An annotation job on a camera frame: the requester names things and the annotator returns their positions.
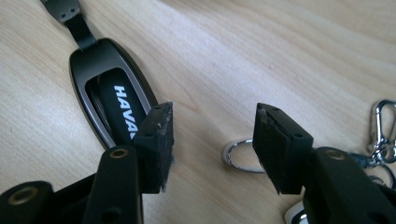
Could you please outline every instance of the metal clasp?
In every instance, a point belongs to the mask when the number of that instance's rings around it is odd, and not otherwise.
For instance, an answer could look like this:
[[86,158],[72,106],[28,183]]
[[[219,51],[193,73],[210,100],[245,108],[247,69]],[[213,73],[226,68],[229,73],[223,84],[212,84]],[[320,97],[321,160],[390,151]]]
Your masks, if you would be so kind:
[[[393,112],[393,126],[389,136],[384,135],[382,112],[385,106],[389,106]],[[370,134],[372,144],[369,145],[370,152],[373,152],[369,160],[370,165],[393,163],[396,161],[396,101],[383,100],[373,106],[372,123]]]

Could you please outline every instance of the lanyard strap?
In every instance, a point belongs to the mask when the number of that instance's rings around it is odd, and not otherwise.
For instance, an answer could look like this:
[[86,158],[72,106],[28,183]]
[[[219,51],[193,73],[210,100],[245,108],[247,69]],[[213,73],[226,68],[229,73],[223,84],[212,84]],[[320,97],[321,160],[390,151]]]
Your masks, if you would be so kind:
[[97,44],[80,10],[78,0],[41,0],[49,14],[66,26],[81,51]]

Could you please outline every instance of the wooden table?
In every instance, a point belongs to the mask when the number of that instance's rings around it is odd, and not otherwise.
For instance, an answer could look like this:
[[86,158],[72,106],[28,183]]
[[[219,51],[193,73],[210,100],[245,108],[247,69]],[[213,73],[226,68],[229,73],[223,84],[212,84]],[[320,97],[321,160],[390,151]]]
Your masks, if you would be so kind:
[[[92,32],[128,49],[159,102],[174,102],[176,161],[166,192],[144,196],[147,223],[283,223],[301,196],[220,159],[252,135],[256,104],[282,108],[315,147],[367,153],[371,106],[396,99],[395,1],[80,3]],[[104,152],[71,85],[77,45],[38,0],[0,8],[0,191],[64,188]]]

